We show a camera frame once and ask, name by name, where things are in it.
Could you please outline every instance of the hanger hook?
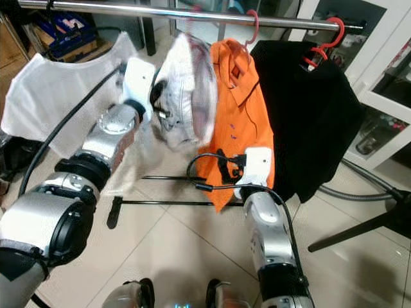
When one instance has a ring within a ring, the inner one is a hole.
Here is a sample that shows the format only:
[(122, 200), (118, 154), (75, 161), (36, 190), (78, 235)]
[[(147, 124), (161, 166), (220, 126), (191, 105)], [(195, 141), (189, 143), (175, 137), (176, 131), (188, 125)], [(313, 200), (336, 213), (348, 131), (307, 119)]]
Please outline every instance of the hanger hook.
[(344, 21), (342, 21), (340, 18), (338, 18), (338, 17), (330, 17), (330, 18), (327, 19), (327, 21), (332, 21), (332, 22), (337, 23), (337, 24), (340, 26), (340, 33), (337, 35), (337, 37), (336, 37), (336, 39), (334, 40), (334, 42), (324, 43), (323, 45), (321, 45), (321, 47), (320, 47), (321, 49), (324, 49), (324, 48), (332, 48), (332, 47), (338, 45), (338, 44), (341, 42), (342, 37), (344, 36), (344, 33), (345, 33)]
[(244, 48), (247, 48), (247, 45), (254, 43), (254, 41), (257, 38), (258, 29), (259, 29), (259, 19), (258, 19), (257, 12), (255, 10), (248, 10), (247, 15), (252, 15), (256, 19), (255, 20), (256, 29), (254, 30), (254, 34), (253, 34), (251, 40), (245, 41)]
[[(201, 12), (201, 5), (196, 4), (195, 6), (193, 6), (192, 9), (191, 9), (191, 12), (192, 13)], [(187, 23), (186, 23), (186, 33), (188, 35), (191, 35), (192, 27), (193, 27), (193, 19), (189, 18)]]

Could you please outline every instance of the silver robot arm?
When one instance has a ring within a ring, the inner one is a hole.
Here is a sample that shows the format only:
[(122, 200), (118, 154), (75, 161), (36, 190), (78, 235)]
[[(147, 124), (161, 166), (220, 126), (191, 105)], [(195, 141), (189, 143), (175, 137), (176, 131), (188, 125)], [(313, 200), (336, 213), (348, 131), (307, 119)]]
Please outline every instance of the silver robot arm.
[(147, 103), (154, 70), (139, 59), (129, 60), (124, 84), (132, 81), (133, 86), (123, 91), (123, 103), (107, 110), (83, 146), (71, 158), (62, 159), (47, 180), (22, 195), (4, 214), (0, 308), (25, 307), (53, 268), (83, 252), (100, 191), (133, 143), (140, 122), (151, 117)]
[(313, 308), (278, 204), (265, 191), (249, 191), (245, 193), (244, 210), (262, 308)]

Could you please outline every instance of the black shirt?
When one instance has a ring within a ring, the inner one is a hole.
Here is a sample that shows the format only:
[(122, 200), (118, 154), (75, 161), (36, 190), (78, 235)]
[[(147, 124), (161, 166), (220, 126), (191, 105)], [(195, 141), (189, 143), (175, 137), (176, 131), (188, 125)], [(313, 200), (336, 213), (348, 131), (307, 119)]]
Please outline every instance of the black shirt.
[(259, 41), (251, 55), (274, 131), (274, 190), (309, 200), (332, 179), (364, 117), (344, 73), (330, 60), (301, 67), (310, 42)]

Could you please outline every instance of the gray hose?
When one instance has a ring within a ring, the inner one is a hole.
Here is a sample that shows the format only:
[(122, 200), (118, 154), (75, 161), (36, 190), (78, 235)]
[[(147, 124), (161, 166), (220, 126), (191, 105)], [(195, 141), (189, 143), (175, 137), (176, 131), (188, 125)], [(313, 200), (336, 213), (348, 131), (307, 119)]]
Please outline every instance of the gray hose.
[[(378, 176), (372, 174), (368, 170), (354, 164), (353, 162), (350, 162), (346, 159), (342, 159), (342, 163), (346, 165), (348, 168), (350, 168), (351, 170), (355, 171), (356, 173), (364, 177), (366, 180), (376, 184), (377, 186), (380, 186), (385, 191), (392, 191), (393, 189), (395, 189), (393, 186), (391, 186), (389, 183), (384, 181), (382, 178), (379, 178)], [(348, 201), (370, 202), (370, 201), (381, 201), (381, 200), (394, 199), (393, 195), (387, 192), (383, 194), (364, 194), (364, 195), (347, 194), (346, 192), (344, 193), (341, 191), (336, 191), (334, 189), (331, 189), (323, 185), (319, 187), (319, 191), (329, 194), (330, 196), (340, 198), (343, 200), (348, 200)]]
[(369, 172), (368, 170), (354, 164), (353, 162), (350, 162), (346, 159), (342, 159), (341, 161), (344, 165), (346, 165), (348, 168), (354, 170), (356, 173), (358, 173), (359, 175), (363, 176), (364, 178), (366, 178), (367, 180), (369, 180), (370, 182), (380, 186), (381, 188), (383, 188), (385, 191), (391, 191), (394, 187), (392, 185), (390, 185), (389, 183), (387, 183), (386, 181), (384, 181), (382, 178), (379, 178), (378, 176), (372, 174), (371, 172)]
[(364, 202), (370, 202), (370, 201), (381, 201), (381, 200), (390, 200), (393, 199), (393, 197), (389, 193), (385, 194), (364, 194), (364, 195), (356, 195), (356, 194), (347, 194), (341, 191), (335, 191), (334, 189), (331, 189), (329, 187), (326, 187), (324, 185), (321, 185), (319, 187), (319, 191), (329, 194), (330, 196), (348, 200), (348, 201), (364, 201)]

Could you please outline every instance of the black cable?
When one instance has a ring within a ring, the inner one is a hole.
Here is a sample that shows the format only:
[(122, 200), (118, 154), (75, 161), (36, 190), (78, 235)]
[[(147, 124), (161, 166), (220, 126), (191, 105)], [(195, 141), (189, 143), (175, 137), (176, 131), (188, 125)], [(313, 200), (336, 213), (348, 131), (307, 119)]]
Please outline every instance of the black cable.
[(36, 155), (34, 156), (33, 160), (31, 161), (30, 165), (28, 166), (28, 169), (26, 173), (24, 174), (24, 177), (21, 181), (20, 189), (19, 189), (19, 196), (24, 194), (26, 192), (28, 180), (30, 179), (31, 174), (33, 173), (33, 170), (35, 169), (36, 165), (39, 163), (40, 159), (43, 158), (47, 147), (49, 146), (50, 142), (57, 136), (57, 134), (60, 132), (60, 130), (63, 128), (63, 126), (81, 109), (86, 102), (97, 92), (98, 89), (101, 88), (101, 86), (109, 80), (114, 74), (116, 74), (124, 64), (118, 65), (115, 69), (113, 69), (106, 77), (104, 77), (97, 85), (94, 86), (94, 88), (76, 105), (74, 106), (73, 109), (69, 111), (69, 113), (59, 122), (54, 130), (48, 135), (47, 139), (44, 141)]
[(215, 153), (203, 153), (203, 154), (199, 154), (199, 155), (195, 156), (187, 166), (186, 175), (187, 175), (188, 180), (192, 184), (194, 184), (197, 189), (202, 189), (202, 190), (205, 190), (205, 191), (213, 191), (215, 189), (220, 190), (220, 189), (233, 189), (233, 188), (245, 188), (245, 187), (255, 188), (255, 189), (264, 190), (264, 191), (268, 192), (271, 195), (271, 198), (276, 203), (280, 203), (283, 206), (283, 209), (284, 209), (284, 212), (285, 212), (285, 215), (286, 215), (286, 218), (287, 218), (288, 231), (289, 231), (290, 237), (291, 237), (291, 247), (292, 247), (292, 250), (293, 250), (293, 253), (294, 253), (294, 258), (295, 258), (295, 263), (297, 265), (297, 270), (299, 272), (301, 281), (304, 282), (304, 285), (306, 286), (306, 292), (308, 294), (308, 297), (310, 298), (310, 300), (313, 302), (313, 305), (314, 305), (313, 298), (311, 297), (310, 290), (308, 289), (308, 280), (307, 280), (306, 276), (304, 275), (304, 271), (302, 269), (301, 259), (300, 259), (300, 255), (299, 255), (298, 247), (297, 247), (297, 240), (295, 238), (295, 233), (294, 233), (294, 228), (293, 228), (293, 221), (292, 221), (292, 218), (291, 218), (290, 211), (288, 210), (287, 204), (284, 202), (284, 200), (275, 191), (273, 191), (271, 188), (265, 187), (265, 186), (262, 186), (262, 185), (235, 184), (235, 185), (213, 186), (213, 185), (207, 185), (207, 184), (198, 183), (198, 182), (194, 181), (192, 179), (191, 175), (190, 175), (191, 168), (193, 167), (193, 164), (196, 162), (196, 160), (198, 160), (202, 157), (223, 158), (223, 159), (225, 159), (229, 162), (233, 162), (233, 160), (234, 160), (233, 158), (225, 157), (225, 156), (215, 154)]
[(60, 40), (60, 32), (57, 30), (57, 25), (54, 20), (53, 13), (51, 12), (51, 8), (54, 5), (54, 0), (47, 0), (47, 5), (46, 5), (46, 13), (47, 16), (49, 17), (50, 23), (53, 26), (53, 31), (54, 35), (56, 36), (56, 41), (58, 42)]
[(298, 7), (297, 7), (297, 12), (295, 13), (295, 18), (297, 18), (298, 14), (300, 13), (301, 5), (302, 5), (302, 0), (298, 1)]

